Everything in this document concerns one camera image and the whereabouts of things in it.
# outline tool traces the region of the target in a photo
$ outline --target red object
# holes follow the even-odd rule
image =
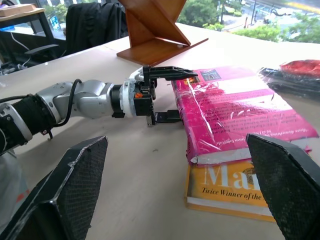
[[[288,74],[320,77],[320,60],[291,61],[280,67],[283,72]]]

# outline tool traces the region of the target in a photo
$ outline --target desk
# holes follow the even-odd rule
[[[179,27],[187,37],[201,35],[209,37],[209,41],[173,57],[162,66],[197,69],[242,64],[257,70],[261,66],[278,65],[294,56],[315,58],[320,49],[318,45],[297,47],[291,43]],[[128,45],[129,39],[123,38],[4,76],[0,78],[0,95],[35,93],[56,82],[77,78],[120,84],[140,67],[116,57],[117,51]],[[174,94],[167,84],[158,81],[156,111],[175,108]],[[319,104],[291,96],[284,98],[320,132]],[[68,147],[95,136],[108,136],[100,195],[87,240],[284,239],[275,223],[186,209],[183,202],[187,172],[185,130],[180,123],[152,128],[146,125],[144,117],[71,118],[67,126],[53,129],[52,141],[38,134],[16,151],[32,188],[58,163]],[[314,148],[312,156],[320,163],[320,148],[316,148],[319,141],[312,142],[311,146]]]
[[[0,29],[17,25],[17,24],[29,23],[35,20],[40,21],[40,24],[45,34],[45,37],[47,39],[48,45],[55,44],[55,39],[51,32],[49,23],[47,21],[44,8],[36,8],[32,11],[27,11],[27,12],[23,12],[23,13],[11,15],[11,16],[0,17]],[[2,40],[1,42],[4,45],[4,48],[7,49],[7,52],[11,61],[15,63],[16,58],[12,53],[12,51],[10,50],[9,46],[7,45],[6,41]]]

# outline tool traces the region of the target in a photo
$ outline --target black foam pad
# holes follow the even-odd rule
[[[248,134],[260,189],[287,240],[320,239],[320,167],[298,146]]]
[[[31,191],[0,239],[84,240],[99,197],[107,147],[103,136],[68,149]]]

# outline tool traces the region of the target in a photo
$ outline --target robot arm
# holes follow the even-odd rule
[[[73,116],[146,116],[148,125],[155,125],[153,100],[157,79],[175,81],[196,75],[177,67],[143,67],[120,85],[77,79],[73,83],[56,83],[35,95],[4,98],[0,100],[0,155],[27,144],[37,133],[52,138],[51,129],[65,125]]]

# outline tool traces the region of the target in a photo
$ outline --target plastic wrap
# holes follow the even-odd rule
[[[278,69],[262,68],[261,77],[277,93],[320,101],[320,60],[296,60]]]
[[[254,71],[237,66],[199,69],[172,82],[187,133],[187,159],[198,166],[251,157],[246,135],[290,141],[305,149],[313,127]]]

